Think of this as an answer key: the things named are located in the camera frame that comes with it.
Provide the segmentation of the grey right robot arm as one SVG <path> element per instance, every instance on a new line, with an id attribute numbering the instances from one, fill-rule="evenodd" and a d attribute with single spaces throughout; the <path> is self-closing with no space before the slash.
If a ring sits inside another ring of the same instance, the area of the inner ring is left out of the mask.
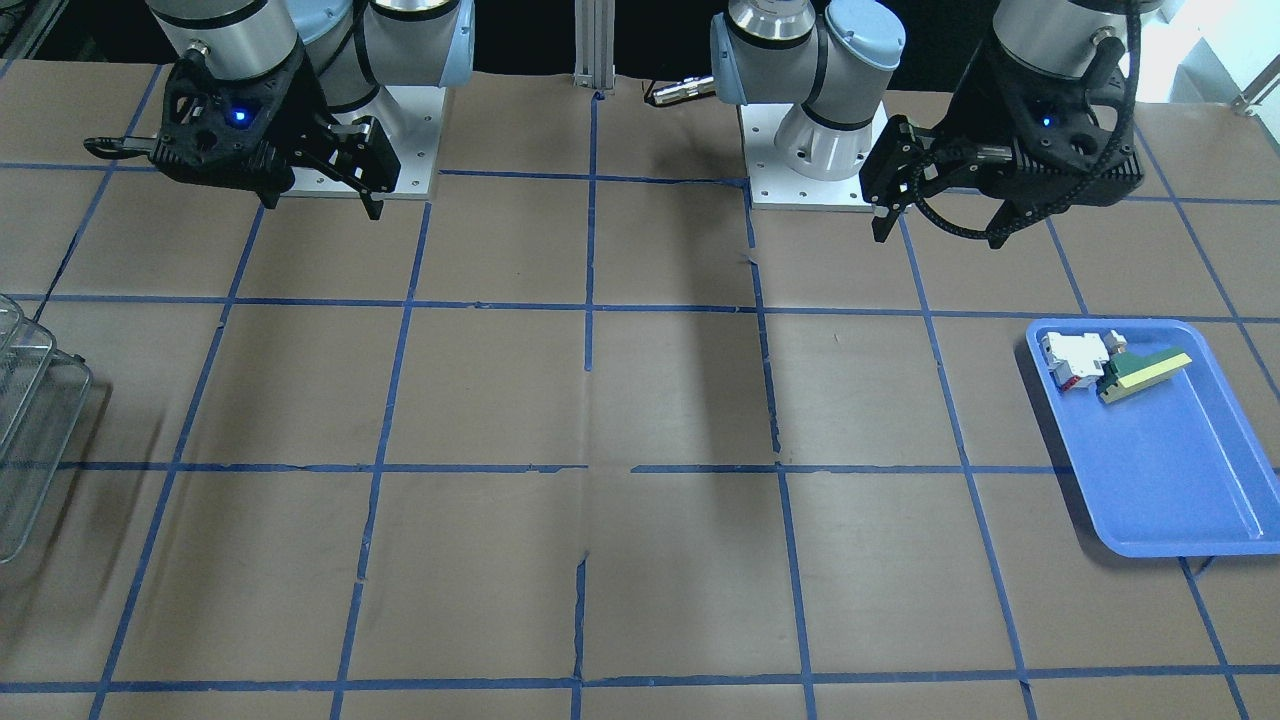
<path id="1" fill-rule="evenodd" d="M 151 1 L 177 60 L 160 126 L 122 147 L 255 193 L 426 199 L 445 97 L 474 69 L 471 1 Z"/>

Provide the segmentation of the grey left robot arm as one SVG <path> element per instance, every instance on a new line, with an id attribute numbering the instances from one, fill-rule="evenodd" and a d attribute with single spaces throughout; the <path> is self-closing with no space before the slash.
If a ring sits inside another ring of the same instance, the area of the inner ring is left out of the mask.
<path id="1" fill-rule="evenodd" d="M 876 241 L 916 208 L 933 225 L 1001 249 L 1076 205 L 1138 188 L 1134 149 L 1143 19 L 1157 1 L 1002 1 L 931 128 L 872 123 L 906 47 L 877 1 L 731 1 L 710 26 L 712 73 L 652 85 L 654 108 L 716 95 L 783 104 L 774 146 L 815 181 L 856 177 Z"/>

